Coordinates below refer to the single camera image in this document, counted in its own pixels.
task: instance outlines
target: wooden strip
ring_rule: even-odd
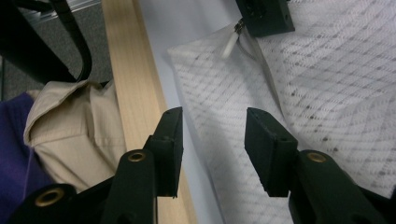
[[[126,146],[142,148],[166,105],[140,6],[137,0],[103,0],[102,8]],[[178,198],[158,202],[160,223],[197,222],[183,170]]]

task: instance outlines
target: black bracket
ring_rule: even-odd
[[[290,191],[294,223],[396,223],[395,192],[387,199],[362,189],[329,155],[297,145],[271,114],[247,109],[247,154],[270,197]]]
[[[182,108],[166,111],[144,148],[120,158],[113,177],[80,194],[68,184],[44,187],[8,223],[158,223],[157,197],[177,196],[182,128]]]
[[[236,0],[236,4],[253,36],[295,31],[286,0]]]

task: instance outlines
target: white fabric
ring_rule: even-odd
[[[389,197],[396,180],[396,6],[391,0],[290,1],[296,32],[258,39],[282,112],[260,65],[235,48],[233,24],[169,49],[180,91],[227,223],[291,223],[266,196],[244,150],[247,107],[274,115],[328,153],[360,186]]]

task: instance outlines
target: gray surface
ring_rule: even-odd
[[[110,57],[108,54],[105,23],[100,5],[75,12],[75,18],[84,34],[92,53],[91,80],[98,82],[112,78]],[[37,33],[67,65],[69,71],[77,77],[81,69],[78,51],[58,19],[39,23],[34,26]],[[24,91],[37,90],[42,84],[32,80],[11,63],[5,62],[4,99],[11,99]]]

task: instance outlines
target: black metal rod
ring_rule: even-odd
[[[0,1],[0,55],[41,83],[76,81],[11,0]]]
[[[39,12],[46,12],[52,10],[52,6],[50,3],[34,1],[34,0],[14,0],[15,5],[18,7],[23,7],[26,9],[39,11]]]
[[[66,0],[49,0],[52,3],[53,8],[58,14],[59,20],[61,21],[64,29],[69,33],[74,44],[76,45],[79,54],[81,55],[82,68],[78,75],[77,81],[85,80],[90,75],[92,70],[92,56],[90,49],[88,48],[87,42],[85,41],[82,32],[80,31],[78,24],[70,10]]]

